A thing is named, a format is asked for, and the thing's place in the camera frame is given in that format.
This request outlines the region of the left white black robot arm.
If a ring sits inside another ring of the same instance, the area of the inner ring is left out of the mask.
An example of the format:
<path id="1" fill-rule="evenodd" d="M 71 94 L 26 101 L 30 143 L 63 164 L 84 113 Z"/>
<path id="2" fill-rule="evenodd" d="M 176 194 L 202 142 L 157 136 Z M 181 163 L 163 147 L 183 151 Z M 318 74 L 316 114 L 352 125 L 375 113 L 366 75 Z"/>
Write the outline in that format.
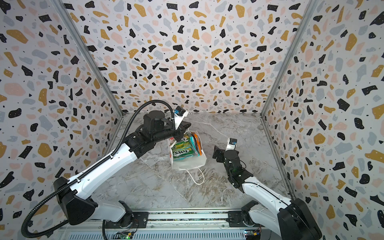
<path id="1" fill-rule="evenodd" d="M 120 169 L 152 150 L 156 143 L 174 138 L 181 140 L 191 126 L 184 121 L 188 111 L 177 107 L 174 122 L 165 118 L 161 111 L 151 111 L 144 115 L 144 122 L 135 132 L 123 138 L 123 144 L 116 148 L 117 153 L 110 159 L 104 157 L 90 168 L 65 180 L 60 177 L 54 182 L 55 190 L 75 183 L 57 196 L 70 225 L 79 225 L 87 220 L 105 220 L 116 223 L 121 228 L 134 223 L 134 214 L 128 205 L 102 202 L 92 198 L 92 193 Z"/>

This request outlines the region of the left metal corner post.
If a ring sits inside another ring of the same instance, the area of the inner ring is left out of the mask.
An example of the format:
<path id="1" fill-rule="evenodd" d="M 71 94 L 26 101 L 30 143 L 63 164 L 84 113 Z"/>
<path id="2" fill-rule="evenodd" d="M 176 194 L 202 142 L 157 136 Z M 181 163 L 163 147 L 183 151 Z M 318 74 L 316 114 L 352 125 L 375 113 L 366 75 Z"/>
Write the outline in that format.
<path id="1" fill-rule="evenodd" d="M 68 29 L 69 33 L 73 37 L 73 40 L 77 44 L 81 54 L 85 58 L 87 64 L 89 65 L 92 73 L 96 75 L 96 78 L 98 79 L 99 83 L 101 84 L 106 96 L 111 102 L 111 105 L 115 108 L 119 118 L 122 118 L 124 116 L 123 111 L 120 109 L 117 100 L 115 99 L 114 95 L 112 94 L 112 91 L 110 90 L 107 82 L 104 79 L 103 74 L 99 70 L 97 64 L 95 63 L 94 58 L 90 54 L 87 45 L 84 43 L 84 41 L 81 38 L 81 35 L 76 28 L 76 25 L 74 24 L 73 20 L 70 17 L 70 14 L 67 12 L 63 1 L 57 1 L 52 0 L 52 5 L 55 8 L 56 12 L 58 13 L 61 20 L 64 22 L 66 28 Z"/>

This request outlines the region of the white paper gift bag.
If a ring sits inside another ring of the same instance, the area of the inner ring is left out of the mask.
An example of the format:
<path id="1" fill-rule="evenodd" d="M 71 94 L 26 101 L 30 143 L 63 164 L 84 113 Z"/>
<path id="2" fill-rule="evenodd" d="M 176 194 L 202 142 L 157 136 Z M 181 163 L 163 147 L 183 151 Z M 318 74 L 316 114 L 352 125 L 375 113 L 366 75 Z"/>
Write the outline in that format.
<path id="1" fill-rule="evenodd" d="M 190 133 L 192 135 L 192 132 L 195 132 L 198 134 L 198 132 L 196 132 L 196 131 L 187 131 L 185 134 Z M 172 168 L 174 170 L 187 172 L 196 185 L 198 185 L 198 186 L 202 185 L 205 182 L 205 175 L 204 175 L 203 171 L 201 170 L 201 167 L 203 167 L 207 161 L 207 157 L 205 155 L 204 150 L 203 150 L 202 156 L 199 156 L 199 154 L 198 154 L 198 156 L 196 156 L 196 157 L 186 158 L 186 159 L 181 160 L 181 161 L 174 161 L 171 147 L 176 142 L 178 142 L 178 141 L 174 140 L 173 138 L 168 139 L 168 149 L 169 149 L 169 155 L 170 155 L 170 161 L 171 161 Z M 195 178 L 191 174 L 192 170 L 198 170 L 200 172 L 201 178 L 199 180 L 195 180 Z"/>

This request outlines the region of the right metal corner post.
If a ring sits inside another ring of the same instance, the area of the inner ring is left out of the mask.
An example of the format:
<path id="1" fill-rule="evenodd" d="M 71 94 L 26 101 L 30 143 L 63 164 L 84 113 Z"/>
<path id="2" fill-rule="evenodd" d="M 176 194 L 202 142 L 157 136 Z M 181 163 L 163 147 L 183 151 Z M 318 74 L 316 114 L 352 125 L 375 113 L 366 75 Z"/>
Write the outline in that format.
<path id="1" fill-rule="evenodd" d="M 278 89 L 278 86 L 280 85 L 280 83 L 282 82 L 283 80 L 283 77 L 285 75 L 285 72 L 287 71 L 288 69 L 288 66 L 290 64 L 290 61 L 291 59 L 294 57 L 295 55 L 295 52 L 296 52 L 296 49 L 300 43 L 300 40 L 305 32 L 305 29 L 307 27 L 307 24 L 310 20 L 310 17 L 312 16 L 312 14 L 314 13 L 315 11 L 315 8 L 317 7 L 317 4 L 318 4 L 319 1 L 316 1 L 316 0 L 310 0 L 308 1 L 308 5 L 304 11 L 304 14 L 303 14 L 303 19 L 301 20 L 299 26 L 298 26 L 298 30 L 296 31 L 296 34 L 293 38 L 293 41 L 288 49 L 288 52 L 283 60 L 283 63 L 282 63 L 282 66 L 279 70 L 279 73 L 277 75 L 277 78 L 274 82 L 274 84 L 272 85 L 271 87 L 271 90 L 270 90 L 270 93 L 267 97 L 267 100 L 265 102 L 265 105 L 262 109 L 262 112 L 261 112 L 261 118 L 262 120 L 264 119 L 264 117 L 267 115 L 267 112 L 268 112 L 268 108 L 269 108 L 269 105 L 270 103 L 272 102 L 273 98 L 274 98 L 274 94 L 277 92 L 277 89 Z"/>

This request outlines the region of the metal corner post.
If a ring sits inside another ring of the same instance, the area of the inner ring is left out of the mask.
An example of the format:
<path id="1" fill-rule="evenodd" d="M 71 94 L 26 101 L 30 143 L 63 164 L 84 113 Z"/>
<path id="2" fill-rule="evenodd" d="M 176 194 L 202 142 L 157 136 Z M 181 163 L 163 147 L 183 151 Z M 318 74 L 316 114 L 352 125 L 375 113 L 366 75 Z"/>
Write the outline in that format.
<path id="1" fill-rule="evenodd" d="M 315 8 L 317 7 L 317 4 L 318 4 L 319 1 L 316 1 L 316 0 L 310 0 L 308 1 L 308 5 L 304 11 L 304 14 L 303 14 L 303 19 L 301 20 L 299 26 L 298 26 L 298 30 L 296 31 L 296 34 L 293 38 L 293 41 L 288 49 L 288 52 L 283 60 L 283 63 L 282 63 L 282 66 L 279 70 L 279 73 L 277 75 L 277 78 L 274 82 L 274 84 L 272 85 L 271 87 L 271 90 L 270 90 L 270 93 L 267 97 L 267 100 L 265 102 L 265 105 L 262 109 L 262 112 L 261 112 L 261 118 L 262 120 L 264 119 L 264 117 L 267 115 L 267 112 L 268 112 L 268 108 L 269 108 L 269 105 L 270 103 L 272 102 L 273 98 L 274 98 L 274 94 L 277 92 L 277 89 L 278 89 L 278 86 L 280 85 L 280 83 L 282 82 L 283 80 L 283 77 L 285 75 L 285 72 L 287 71 L 288 69 L 288 66 L 290 64 L 290 61 L 291 59 L 294 57 L 295 55 L 295 52 L 296 52 L 296 49 L 300 43 L 300 40 L 305 32 L 305 29 L 307 27 L 307 24 L 310 20 L 310 17 L 312 16 L 312 14 L 314 13 L 315 11 Z"/>
<path id="2" fill-rule="evenodd" d="M 87 64 L 89 65 L 92 73 L 96 75 L 96 78 L 98 79 L 99 83 L 101 84 L 106 96 L 111 102 L 111 105 L 115 108 L 119 118 L 122 118 L 124 116 L 123 111 L 120 109 L 117 100 L 115 99 L 114 95 L 112 94 L 112 91 L 110 90 L 107 82 L 104 79 L 103 74 L 99 70 L 97 64 L 95 63 L 94 58 L 90 54 L 87 45 L 84 43 L 84 41 L 81 38 L 81 35 L 76 28 L 76 25 L 74 24 L 73 20 L 70 17 L 70 14 L 67 12 L 63 1 L 57 1 L 52 0 L 52 5 L 55 8 L 56 12 L 58 13 L 61 20 L 64 22 L 66 28 L 68 29 L 69 33 L 73 37 L 73 40 L 77 44 L 81 54 L 85 58 Z"/>

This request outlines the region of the teal Fox's candy packet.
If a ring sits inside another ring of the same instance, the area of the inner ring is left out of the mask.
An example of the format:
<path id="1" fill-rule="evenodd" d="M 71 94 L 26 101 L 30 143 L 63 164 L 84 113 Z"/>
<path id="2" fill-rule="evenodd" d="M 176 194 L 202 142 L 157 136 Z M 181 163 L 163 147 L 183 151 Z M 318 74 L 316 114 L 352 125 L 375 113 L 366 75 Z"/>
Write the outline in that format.
<path id="1" fill-rule="evenodd" d="M 176 142 L 172 147 L 174 161 L 181 161 L 186 158 L 198 156 L 194 137 L 187 133 L 183 136 L 180 142 Z"/>

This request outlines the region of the orange Fox's fruits candy packet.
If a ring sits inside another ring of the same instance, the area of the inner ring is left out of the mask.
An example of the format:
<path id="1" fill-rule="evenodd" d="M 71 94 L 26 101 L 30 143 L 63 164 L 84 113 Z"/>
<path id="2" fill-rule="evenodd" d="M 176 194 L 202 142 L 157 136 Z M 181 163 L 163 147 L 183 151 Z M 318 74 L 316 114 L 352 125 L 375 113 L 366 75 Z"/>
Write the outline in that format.
<path id="1" fill-rule="evenodd" d="M 192 135 L 194 137 L 196 149 L 197 149 L 197 151 L 199 153 L 199 156 L 202 156 L 203 155 L 203 149 L 202 149 L 202 144 L 201 144 L 200 137 L 195 132 L 192 132 Z"/>

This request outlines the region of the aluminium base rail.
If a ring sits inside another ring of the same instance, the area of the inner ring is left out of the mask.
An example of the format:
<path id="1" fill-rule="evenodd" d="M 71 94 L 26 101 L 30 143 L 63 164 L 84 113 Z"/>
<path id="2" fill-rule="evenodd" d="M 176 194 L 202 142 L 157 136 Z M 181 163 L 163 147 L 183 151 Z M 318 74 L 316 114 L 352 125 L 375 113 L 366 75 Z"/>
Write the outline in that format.
<path id="1" fill-rule="evenodd" d="M 59 229 L 57 240 L 320 240 L 323 235 L 306 212 L 294 207 L 273 214 L 259 204 L 241 209 L 135 211 L 134 224 L 90 220 Z"/>

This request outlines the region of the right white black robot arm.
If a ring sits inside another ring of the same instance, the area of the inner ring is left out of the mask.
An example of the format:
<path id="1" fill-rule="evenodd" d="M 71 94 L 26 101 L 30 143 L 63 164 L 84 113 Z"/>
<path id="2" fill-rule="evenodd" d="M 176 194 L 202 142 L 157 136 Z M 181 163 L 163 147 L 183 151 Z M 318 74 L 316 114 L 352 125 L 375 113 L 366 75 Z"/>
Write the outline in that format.
<path id="1" fill-rule="evenodd" d="M 213 159 L 223 163 L 230 184 L 254 200 L 242 207 L 241 222 L 267 227 L 283 240 L 319 240 L 323 234 L 307 204 L 284 197 L 242 166 L 239 152 L 215 146 Z"/>

